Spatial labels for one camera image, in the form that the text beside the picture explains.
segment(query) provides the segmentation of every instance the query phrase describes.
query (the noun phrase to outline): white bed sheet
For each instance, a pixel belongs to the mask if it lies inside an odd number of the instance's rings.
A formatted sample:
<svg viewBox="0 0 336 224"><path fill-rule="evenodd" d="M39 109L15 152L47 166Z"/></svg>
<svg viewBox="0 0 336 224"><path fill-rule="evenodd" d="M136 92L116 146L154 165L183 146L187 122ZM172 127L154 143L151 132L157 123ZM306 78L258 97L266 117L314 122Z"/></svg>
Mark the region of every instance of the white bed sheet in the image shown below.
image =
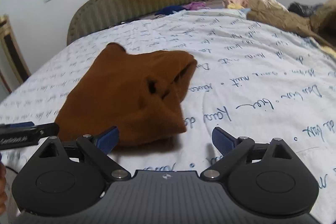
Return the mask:
<svg viewBox="0 0 336 224"><path fill-rule="evenodd" d="M1 103L0 123L53 122L109 42L130 54L184 50L198 61L181 104L187 132L168 144L116 151L111 157L120 165L131 173L200 173L220 158L211 142L215 126L261 143L280 137L320 185L312 214L325 224L336 219L335 60L313 39L248 21L237 10L182 11L80 38ZM3 162L20 170L35 150L3 151Z"/></svg>

